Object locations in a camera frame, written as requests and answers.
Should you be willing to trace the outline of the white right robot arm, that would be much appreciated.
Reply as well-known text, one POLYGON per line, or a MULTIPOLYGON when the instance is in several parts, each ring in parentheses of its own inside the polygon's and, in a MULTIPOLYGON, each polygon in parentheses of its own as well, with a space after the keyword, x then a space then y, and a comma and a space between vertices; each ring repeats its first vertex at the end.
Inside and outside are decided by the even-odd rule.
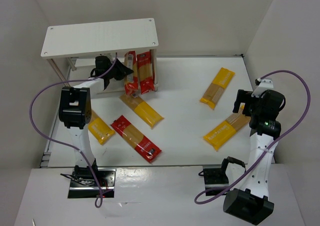
POLYGON ((280 136, 277 116, 286 105, 283 94, 267 89, 254 96, 238 90, 233 112, 243 104, 242 114, 250 117, 250 154, 246 176, 225 196, 223 211, 252 225, 259 225, 274 211, 269 201, 269 173, 273 154, 280 136))

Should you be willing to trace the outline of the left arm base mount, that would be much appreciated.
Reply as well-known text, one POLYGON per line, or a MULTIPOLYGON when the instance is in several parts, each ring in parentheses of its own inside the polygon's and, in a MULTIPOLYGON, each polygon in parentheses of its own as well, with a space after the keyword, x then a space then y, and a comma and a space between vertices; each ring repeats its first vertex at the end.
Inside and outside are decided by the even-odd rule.
POLYGON ((62 177, 70 180, 67 196, 69 199, 96 198, 100 195, 99 188, 102 190, 103 198, 114 197, 116 169, 93 166, 93 171, 97 177, 97 182, 89 167, 75 166, 72 173, 60 174, 62 177))

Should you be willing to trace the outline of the red pasta bag label side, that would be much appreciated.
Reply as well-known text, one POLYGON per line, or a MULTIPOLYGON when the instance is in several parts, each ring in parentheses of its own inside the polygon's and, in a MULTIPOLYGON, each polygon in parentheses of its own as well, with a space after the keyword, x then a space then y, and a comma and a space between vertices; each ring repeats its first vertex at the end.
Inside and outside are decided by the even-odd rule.
POLYGON ((124 78, 124 90, 127 95, 132 95, 138 90, 138 67, 135 51, 129 51, 125 54, 124 65, 132 70, 132 73, 124 78))

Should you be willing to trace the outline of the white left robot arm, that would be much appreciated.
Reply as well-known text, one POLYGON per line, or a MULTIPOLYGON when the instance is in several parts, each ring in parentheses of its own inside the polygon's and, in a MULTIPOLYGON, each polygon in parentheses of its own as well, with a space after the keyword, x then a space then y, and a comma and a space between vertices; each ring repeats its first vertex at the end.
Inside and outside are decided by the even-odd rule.
POLYGON ((93 179, 90 169, 98 171, 96 158, 92 153, 89 139, 89 123, 92 119, 91 96, 104 91, 111 79, 123 80, 133 74, 131 67, 125 66, 117 58, 111 61, 107 56, 95 58, 95 68, 83 83, 76 86, 64 86, 61 89, 58 117, 67 128, 72 145, 76 147, 75 177, 93 179))

